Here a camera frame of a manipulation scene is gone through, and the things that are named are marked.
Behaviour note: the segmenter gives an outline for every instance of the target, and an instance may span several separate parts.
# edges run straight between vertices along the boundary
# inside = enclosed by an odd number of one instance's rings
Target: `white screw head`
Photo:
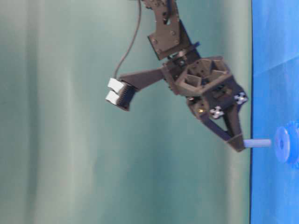
[[[215,109],[211,109],[210,112],[213,115],[214,119],[218,119],[219,117],[224,115],[224,112],[221,110],[220,106],[215,107]]]

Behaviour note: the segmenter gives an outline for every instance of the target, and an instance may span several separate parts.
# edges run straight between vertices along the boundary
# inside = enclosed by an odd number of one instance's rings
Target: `wire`
[[[114,71],[114,78],[116,79],[117,78],[117,73],[118,73],[118,70],[120,69],[121,67],[121,64],[124,62],[124,60],[126,59],[126,57],[128,56],[128,54],[130,53],[132,47],[133,47],[133,44],[135,42],[135,39],[137,37],[137,33],[138,33],[138,30],[139,30],[139,27],[140,27],[140,22],[141,22],[141,0],[138,0],[138,10],[139,10],[139,15],[138,15],[138,22],[137,22],[137,26],[136,26],[136,30],[134,32],[134,36],[133,36],[133,39],[130,43],[130,46],[127,50],[127,52],[125,53],[125,55],[121,58],[121,61],[118,63],[115,71]]]

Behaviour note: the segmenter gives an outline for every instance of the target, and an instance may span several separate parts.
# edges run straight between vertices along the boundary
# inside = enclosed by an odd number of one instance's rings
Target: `green backdrop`
[[[202,56],[250,95],[251,3],[178,1]],[[131,112],[106,103],[135,29],[128,0],[0,0],[0,223],[248,224],[249,154],[235,153],[159,82]],[[147,40],[121,72],[161,65]],[[250,103],[241,112],[250,136]]]

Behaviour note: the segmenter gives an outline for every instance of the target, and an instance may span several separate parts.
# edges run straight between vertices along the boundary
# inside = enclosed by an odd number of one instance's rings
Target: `blue tarp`
[[[253,137],[299,119],[299,1],[253,0]],[[299,170],[253,149],[251,223],[299,223]]]

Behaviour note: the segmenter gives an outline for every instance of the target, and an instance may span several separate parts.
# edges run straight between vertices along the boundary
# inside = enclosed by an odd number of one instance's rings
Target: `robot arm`
[[[128,111],[134,94],[164,79],[175,95],[186,97],[191,113],[206,127],[240,152],[244,147],[239,110],[248,100],[222,57],[200,57],[179,19],[175,0],[142,0],[156,17],[156,31],[148,39],[161,68],[111,78],[106,100]],[[227,130],[213,120],[223,118]]]

